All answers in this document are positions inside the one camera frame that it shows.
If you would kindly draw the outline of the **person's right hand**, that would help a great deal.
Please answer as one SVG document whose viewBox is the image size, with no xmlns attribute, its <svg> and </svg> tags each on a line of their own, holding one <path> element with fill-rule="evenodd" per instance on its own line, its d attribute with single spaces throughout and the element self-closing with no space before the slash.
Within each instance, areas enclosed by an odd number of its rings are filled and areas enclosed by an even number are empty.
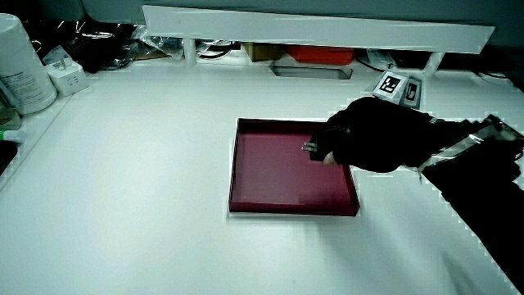
<svg viewBox="0 0 524 295">
<path fill-rule="evenodd" d="M 415 164 L 431 117 L 420 111 L 422 78 L 388 70 L 334 113 L 302 149 L 312 161 L 385 173 Z"/>
</svg>

